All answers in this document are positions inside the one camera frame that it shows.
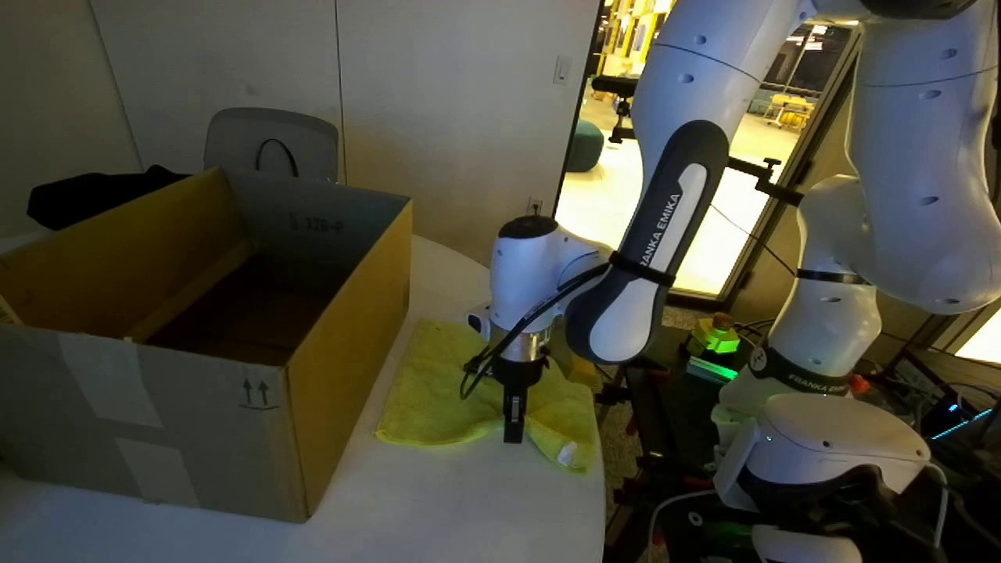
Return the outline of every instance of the yellow fabric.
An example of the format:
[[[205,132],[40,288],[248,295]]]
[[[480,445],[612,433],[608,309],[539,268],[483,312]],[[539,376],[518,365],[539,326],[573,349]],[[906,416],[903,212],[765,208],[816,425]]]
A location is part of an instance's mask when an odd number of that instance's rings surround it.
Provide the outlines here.
[[[457,448],[480,437],[499,440],[499,384],[480,380],[473,397],[458,397],[463,363],[480,352],[473,329],[416,322],[400,376],[376,425],[378,440],[400,448]],[[595,461],[595,397],[565,382],[556,365],[528,389],[524,437],[550,463],[586,474]]]

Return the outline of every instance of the table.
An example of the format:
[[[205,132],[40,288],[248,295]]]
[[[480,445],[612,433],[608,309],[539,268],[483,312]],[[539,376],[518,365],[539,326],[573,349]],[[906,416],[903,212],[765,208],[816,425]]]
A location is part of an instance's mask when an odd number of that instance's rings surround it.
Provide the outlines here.
[[[487,268],[414,237],[408,317],[309,522],[160,506],[0,471],[3,563],[588,563],[604,548],[604,474],[573,476],[499,436],[458,451],[376,440],[416,320],[463,322]]]

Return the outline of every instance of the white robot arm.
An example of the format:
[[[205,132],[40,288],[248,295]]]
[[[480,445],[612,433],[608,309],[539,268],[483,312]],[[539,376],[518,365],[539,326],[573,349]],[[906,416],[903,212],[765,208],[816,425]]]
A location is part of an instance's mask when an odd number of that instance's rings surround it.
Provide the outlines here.
[[[499,230],[492,262],[492,307],[469,312],[487,341],[463,369],[463,397],[477,380],[502,384],[502,440],[523,440],[528,389],[546,363],[546,329],[565,300],[604,267],[597,249],[573,237],[553,218],[523,216]]]
[[[662,288],[721,176],[727,139],[785,34],[807,18],[856,18],[864,30],[848,148],[856,176],[804,193],[794,290],[768,341],[712,410],[721,451],[737,445],[717,478],[733,506],[755,503],[737,500],[741,474],[804,485],[836,471],[880,465],[903,487],[925,463],[922,440],[885,423],[889,412],[843,397],[843,376],[882,333],[874,290],[930,312],[965,312],[1001,299],[1001,226],[982,163],[999,83],[995,0],[682,0],[634,93],[641,203],[611,267],[565,304],[565,341],[597,363],[641,354]],[[523,268],[505,237],[497,241],[492,320],[502,333],[539,295],[539,262],[528,262]],[[824,416],[820,425],[813,416],[785,416],[813,408]],[[836,436],[839,448],[810,451],[797,440],[804,436]]]

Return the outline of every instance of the white wall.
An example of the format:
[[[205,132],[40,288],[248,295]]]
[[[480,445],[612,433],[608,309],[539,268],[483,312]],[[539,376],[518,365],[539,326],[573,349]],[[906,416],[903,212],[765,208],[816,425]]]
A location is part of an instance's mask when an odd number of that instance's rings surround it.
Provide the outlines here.
[[[217,110],[277,108],[337,127],[346,186],[416,198],[418,234],[487,260],[499,222],[550,209],[595,16],[597,0],[5,0],[3,230],[38,179],[193,172]]]
[[[145,166],[203,169],[221,108],[342,120],[333,0],[91,0]]]
[[[597,0],[337,0],[346,183],[416,198],[416,230],[487,260],[553,203]]]
[[[0,234],[33,186],[136,166],[87,0],[3,0],[0,105]]]

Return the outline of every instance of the open cardboard box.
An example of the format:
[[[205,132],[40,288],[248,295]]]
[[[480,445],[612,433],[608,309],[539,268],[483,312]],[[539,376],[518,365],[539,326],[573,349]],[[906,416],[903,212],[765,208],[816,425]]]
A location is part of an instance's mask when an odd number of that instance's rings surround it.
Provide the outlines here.
[[[408,304],[406,198],[203,172],[0,257],[0,456],[305,521]]]

